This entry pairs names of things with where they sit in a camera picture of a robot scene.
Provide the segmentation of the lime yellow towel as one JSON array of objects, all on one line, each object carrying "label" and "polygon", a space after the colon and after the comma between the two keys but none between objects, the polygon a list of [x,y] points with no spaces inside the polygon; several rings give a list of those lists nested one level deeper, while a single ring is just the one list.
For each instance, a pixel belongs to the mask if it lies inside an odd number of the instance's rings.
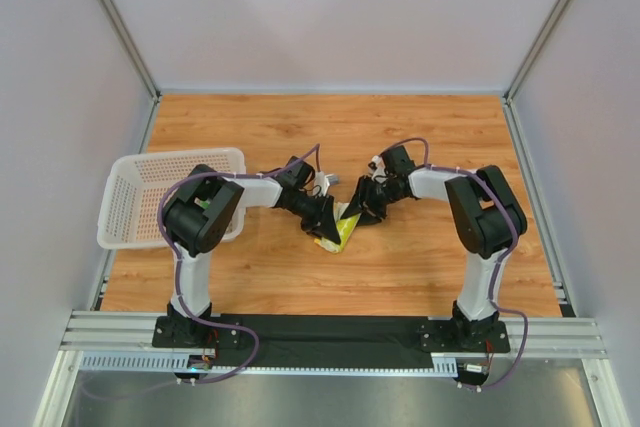
[{"label": "lime yellow towel", "polygon": [[334,220],[336,223],[340,241],[338,243],[335,243],[326,238],[316,238],[314,240],[314,243],[317,246],[321,247],[329,253],[339,254],[344,251],[349,238],[351,237],[358,224],[358,221],[360,220],[360,213],[349,216],[347,218],[342,218],[342,215],[347,210],[347,207],[348,204],[343,202],[337,202],[333,207]]}]

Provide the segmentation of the green dinosaur pattern towel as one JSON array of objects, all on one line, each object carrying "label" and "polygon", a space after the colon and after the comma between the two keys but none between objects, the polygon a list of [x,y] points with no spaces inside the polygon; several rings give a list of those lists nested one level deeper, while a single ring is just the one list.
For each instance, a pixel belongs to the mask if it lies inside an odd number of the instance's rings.
[{"label": "green dinosaur pattern towel", "polygon": [[210,205],[210,201],[209,200],[204,200],[204,199],[199,199],[199,198],[195,199],[195,203],[203,210],[206,210]]}]

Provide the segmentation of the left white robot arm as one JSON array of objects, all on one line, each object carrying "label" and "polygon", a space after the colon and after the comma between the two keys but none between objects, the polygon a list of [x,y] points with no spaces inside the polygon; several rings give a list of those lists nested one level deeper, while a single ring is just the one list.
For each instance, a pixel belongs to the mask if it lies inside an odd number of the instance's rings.
[{"label": "left white robot arm", "polygon": [[279,208],[301,220],[301,230],[321,240],[341,241],[334,198],[324,174],[298,157],[267,173],[225,174],[198,164],[163,197],[158,226],[174,254],[174,287],[167,313],[157,319],[157,348],[214,346],[216,329],[209,295],[213,250],[236,211]]}]

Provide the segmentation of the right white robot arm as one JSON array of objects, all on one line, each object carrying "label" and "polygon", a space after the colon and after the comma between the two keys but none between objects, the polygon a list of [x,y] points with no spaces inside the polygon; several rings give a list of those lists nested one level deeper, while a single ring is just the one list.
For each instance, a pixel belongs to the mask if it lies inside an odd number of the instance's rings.
[{"label": "right white robot arm", "polygon": [[505,352],[508,340],[497,296],[506,263],[528,223],[503,172],[495,165],[477,170],[417,165],[397,143],[372,159],[342,216],[374,225],[386,218],[389,205],[404,199],[447,203],[467,251],[452,314],[420,327],[423,347],[431,352]]}]

